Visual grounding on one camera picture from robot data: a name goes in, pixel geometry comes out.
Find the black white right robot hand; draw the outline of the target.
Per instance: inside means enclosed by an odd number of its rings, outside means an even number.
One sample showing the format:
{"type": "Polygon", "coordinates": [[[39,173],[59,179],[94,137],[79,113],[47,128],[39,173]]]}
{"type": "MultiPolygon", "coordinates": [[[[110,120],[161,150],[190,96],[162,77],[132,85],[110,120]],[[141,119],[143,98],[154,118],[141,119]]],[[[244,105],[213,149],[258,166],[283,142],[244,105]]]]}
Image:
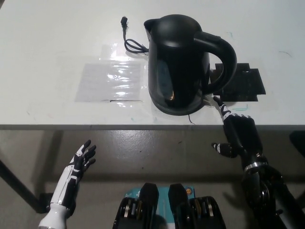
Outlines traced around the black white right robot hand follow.
{"type": "Polygon", "coordinates": [[[227,143],[211,143],[213,149],[220,155],[228,158],[241,158],[242,169],[267,165],[268,161],[263,155],[263,145],[259,137],[254,119],[248,115],[233,113],[214,96],[218,104],[223,121],[223,130],[227,143]]]}

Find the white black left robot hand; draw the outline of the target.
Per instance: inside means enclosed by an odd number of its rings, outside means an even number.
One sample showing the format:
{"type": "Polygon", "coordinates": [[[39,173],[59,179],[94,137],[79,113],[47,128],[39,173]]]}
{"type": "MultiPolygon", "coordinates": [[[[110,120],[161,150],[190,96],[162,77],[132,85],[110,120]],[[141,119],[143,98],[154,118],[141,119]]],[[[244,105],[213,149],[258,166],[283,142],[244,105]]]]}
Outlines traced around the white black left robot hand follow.
{"type": "Polygon", "coordinates": [[[87,169],[95,163],[96,146],[87,140],[64,168],[53,193],[51,203],[64,206],[72,214],[76,208],[79,183],[87,169]]]}

